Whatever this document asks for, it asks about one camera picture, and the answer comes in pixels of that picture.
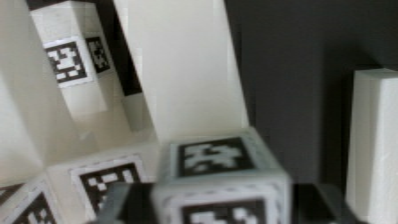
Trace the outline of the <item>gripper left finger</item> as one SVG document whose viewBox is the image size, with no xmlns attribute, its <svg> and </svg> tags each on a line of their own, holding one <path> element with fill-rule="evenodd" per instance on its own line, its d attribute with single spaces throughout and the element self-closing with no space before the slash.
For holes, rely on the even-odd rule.
<svg viewBox="0 0 398 224">
<path fill-rule="evenodd" d="M 114 183 L 103 208 L 87 224 L 157 224 L 151 189 L 151 183 Z"/>
</svg>

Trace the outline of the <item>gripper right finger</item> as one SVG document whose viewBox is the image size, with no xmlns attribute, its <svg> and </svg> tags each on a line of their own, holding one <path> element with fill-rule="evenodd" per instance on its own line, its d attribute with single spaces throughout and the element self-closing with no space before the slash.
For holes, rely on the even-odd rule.
<svg viewBox="0 0 398 224">
<path fill-rule="evenodd" d="M 334 185 L 293 186 L 292 224 L 368 224 L 350 210 Z"/>
</svg>

